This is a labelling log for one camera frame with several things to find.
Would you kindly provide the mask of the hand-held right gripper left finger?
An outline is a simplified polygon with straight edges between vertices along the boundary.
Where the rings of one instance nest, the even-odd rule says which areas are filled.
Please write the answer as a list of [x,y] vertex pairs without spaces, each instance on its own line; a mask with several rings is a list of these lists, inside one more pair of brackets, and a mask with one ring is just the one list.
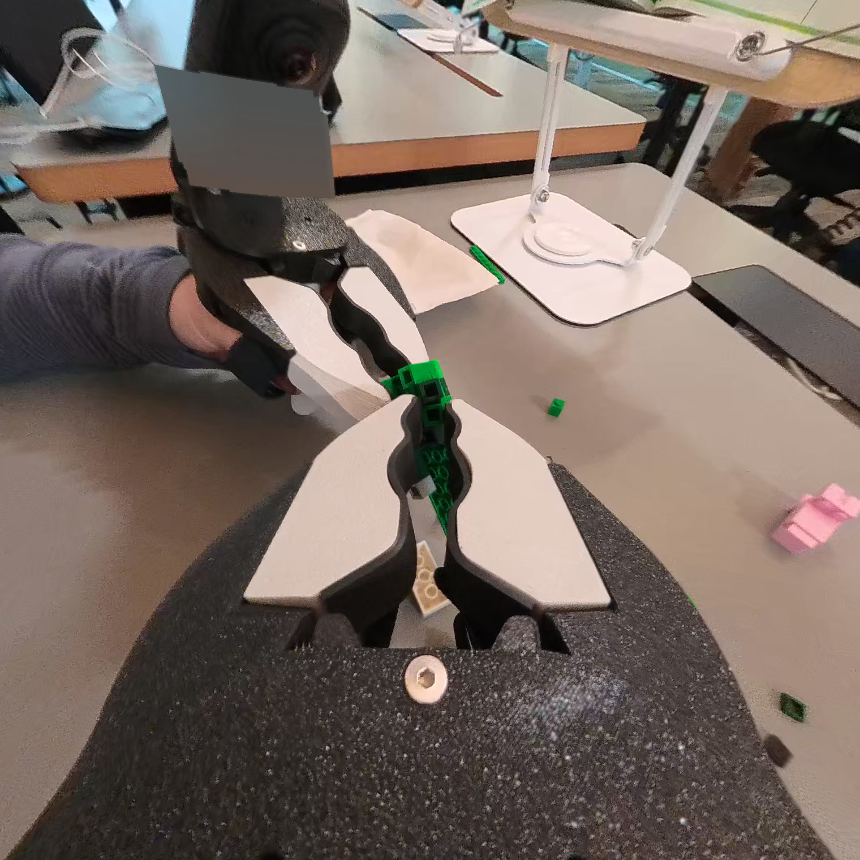
[[399,396],[334,439],[308,468],[246,587],[261,606],[339,614],[364,639],[409,596],[417,545],[420,402]]

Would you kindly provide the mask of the black office chair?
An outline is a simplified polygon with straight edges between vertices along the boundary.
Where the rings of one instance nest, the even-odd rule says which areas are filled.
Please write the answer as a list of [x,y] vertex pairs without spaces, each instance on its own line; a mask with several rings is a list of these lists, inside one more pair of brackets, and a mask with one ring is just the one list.
[[811,120],[769,125],[753,138],[751,153],[771,174],[812,197],[859,188],[859,143],[839,127]]

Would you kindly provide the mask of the white tray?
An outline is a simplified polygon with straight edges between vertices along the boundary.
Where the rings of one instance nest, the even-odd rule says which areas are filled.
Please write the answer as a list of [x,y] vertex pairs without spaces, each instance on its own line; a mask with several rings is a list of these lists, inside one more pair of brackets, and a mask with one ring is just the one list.
[[[506,2],[512,20],[552,32],[530,193],[461,208],[452,226],[559,320],[593,326],[685,291],[690,274],[655,250],[690,177],[727,89],[719,76],[768,82],[790,60],[775,30],[733,16],[690,22],[581,2]],[[693,66],[709,86],[670,185],[642,238],[574,199],[550,191],[550,160],[569,49],[580,37],[628,52]]]

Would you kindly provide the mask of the wood-edged grey table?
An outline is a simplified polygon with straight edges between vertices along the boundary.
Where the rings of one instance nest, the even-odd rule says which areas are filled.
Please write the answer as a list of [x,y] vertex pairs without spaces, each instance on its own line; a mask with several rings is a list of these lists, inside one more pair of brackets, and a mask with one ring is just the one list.
[[[131,2],[128,33],[138,23],[153,25],[168,49],[183,58],[188,43],[193,2]],[[335,70],[342,103],[329,128],[334,178],[402,174],[429,168],[485,164],[532,163],[541,127],[543,71],[508,55],[489,59],[490,72],[508,63],[500,95],[481,89],[450,62],[432,59],[406,40],[382,27],[364,11],[351,6],[350,37]],[[307,171],[311,144],[321,144],[320,115],[310,129],[310,141],[287,143],[276,153],[278,137],[230,132],[247,138],[244,149],[220,152],[227,145],[206,145],[206,158],[248,156],[238,166],[210,165],[203,178],[252,180],[252,194],[277,196],[283,191],[313,192],[335,197],[332,182],[320,185],[320,171]],[[592,93],[563,81],[553,156],[616,153],[638,143],[644,119]],[[110,198],[134,198],[176,190],[171,168],[170,133],[164,128],[145,144],[88,149],[73,146],[59,133],[40,133],[24,145],[2,145],[2,162],[9,162],[41,200],[74,203]]]

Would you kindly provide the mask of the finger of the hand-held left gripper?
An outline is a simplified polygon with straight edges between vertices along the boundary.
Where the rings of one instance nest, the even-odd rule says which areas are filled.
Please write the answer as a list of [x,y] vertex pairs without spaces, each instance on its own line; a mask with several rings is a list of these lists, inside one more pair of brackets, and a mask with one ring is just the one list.
[[254,297],[290,342],[287,378],[295,414],[321,409],[339,422],[357,422],[391,398],[332,324],[328,306],[311,288],[277,277],[245,279]]
[[341,380],[393,377],[429,359],[414,319],[370,267],[348,267],[326,284],[334,330],[326,338],[326,371]]

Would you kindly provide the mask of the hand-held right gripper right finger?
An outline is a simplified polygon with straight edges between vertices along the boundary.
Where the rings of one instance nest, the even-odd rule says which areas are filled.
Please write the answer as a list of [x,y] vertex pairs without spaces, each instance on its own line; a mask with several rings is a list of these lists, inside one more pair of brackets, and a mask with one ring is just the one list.
[[607,611],[611,593],[550,463],[511,429],[454,399],[446,406],[453,503],[439,575],[461,648],[491,649],[513,618],[538,646],[568,651],[558,614]]

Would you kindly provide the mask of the wooden table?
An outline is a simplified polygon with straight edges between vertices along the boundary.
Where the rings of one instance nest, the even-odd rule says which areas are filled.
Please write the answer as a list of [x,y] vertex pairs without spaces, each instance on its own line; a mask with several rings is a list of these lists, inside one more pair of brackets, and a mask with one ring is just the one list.
[[775,30],[793,53],[784,73],[753,87],[704,170],[698,193],[719,204],[734,200],[762,166],[752,152],[760,132],[801,110],[854,101],[859,93],[857,1],[718,2],[723,6]]

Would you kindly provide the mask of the green brick plate assembly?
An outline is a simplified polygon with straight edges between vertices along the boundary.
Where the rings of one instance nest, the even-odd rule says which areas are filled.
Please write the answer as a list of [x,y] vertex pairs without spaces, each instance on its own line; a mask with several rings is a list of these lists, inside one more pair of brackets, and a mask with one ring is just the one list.
[[431,479],[426,494],[448,539],[458,538],[457,515],[472,483],[472,468],[460,445],[464,426],[437,360],[403,366],[383,381],[393,401],[406,398],[399,418],[403,439],[396,443],[386,476],[401,498]]

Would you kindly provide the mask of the person's left forearm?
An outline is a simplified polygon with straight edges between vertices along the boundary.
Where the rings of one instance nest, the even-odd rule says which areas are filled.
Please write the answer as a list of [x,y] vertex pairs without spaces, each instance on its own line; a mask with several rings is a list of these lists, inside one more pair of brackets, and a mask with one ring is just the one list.
[[175,249],[1,236],[1,381],[160,364],[204,369],[168,319],[190,273]]

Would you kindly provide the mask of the grey desk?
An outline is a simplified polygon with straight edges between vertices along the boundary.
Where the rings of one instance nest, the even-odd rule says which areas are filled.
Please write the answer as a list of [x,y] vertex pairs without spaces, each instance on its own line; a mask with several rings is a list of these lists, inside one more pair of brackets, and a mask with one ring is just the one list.
[[[418,326],[455,396],[563,464],[692,597],[793,754],[779,775],[858,858],[858,521],[799,556],[769,538],[806,492],[858,495],[858,426],[688,293],[575,328],[508,282]],[[218,371],[2,387],[2,857],[177,578],[330,438]]]

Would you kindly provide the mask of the beige brick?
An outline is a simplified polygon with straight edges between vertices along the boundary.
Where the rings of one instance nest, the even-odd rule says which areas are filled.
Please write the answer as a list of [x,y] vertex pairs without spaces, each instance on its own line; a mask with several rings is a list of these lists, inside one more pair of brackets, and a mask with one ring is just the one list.
[[418,542],[416,552],[416,572],[412,595],[417,611],[422,618],[426,619],[452,604],[436,583],[435,575],[439,565],[437,565],[428,543],[425,540]]

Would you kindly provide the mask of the pink toy pig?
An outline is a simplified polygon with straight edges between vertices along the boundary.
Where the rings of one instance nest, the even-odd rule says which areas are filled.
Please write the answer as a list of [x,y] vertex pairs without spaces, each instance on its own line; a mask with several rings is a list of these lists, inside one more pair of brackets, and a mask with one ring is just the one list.
[[793,555],[827,543],[838,528],[859,514],[859,499],[837,484],[804,494],[777,524],[770,539]]

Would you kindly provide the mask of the long green brick plate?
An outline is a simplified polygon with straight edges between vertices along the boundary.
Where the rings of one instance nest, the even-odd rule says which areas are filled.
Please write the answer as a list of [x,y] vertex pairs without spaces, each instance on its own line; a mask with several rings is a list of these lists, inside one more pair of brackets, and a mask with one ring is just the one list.
[[502,285],[506,282],[505,274],[503,274],[501,269],[481,248],[479,248],[477,245],[471,245],[469,247],[469,253],[483,268],[485,268],[497,279],[499,285]]

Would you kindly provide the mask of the white cloth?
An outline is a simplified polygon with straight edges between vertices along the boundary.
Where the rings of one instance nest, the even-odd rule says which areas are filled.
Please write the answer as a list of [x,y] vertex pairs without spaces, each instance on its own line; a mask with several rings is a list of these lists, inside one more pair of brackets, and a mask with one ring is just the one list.
[[416,315],[500,285],[470,254],[388,211],[369,209],[346,224],[387,264]]

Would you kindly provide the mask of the black mat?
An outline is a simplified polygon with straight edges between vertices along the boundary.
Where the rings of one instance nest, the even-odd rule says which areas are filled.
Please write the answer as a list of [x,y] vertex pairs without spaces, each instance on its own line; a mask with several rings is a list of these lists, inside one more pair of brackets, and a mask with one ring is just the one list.
[[859,406],[859,328],[766,267],[696,276],[690,293],[718,317],[759,333]]

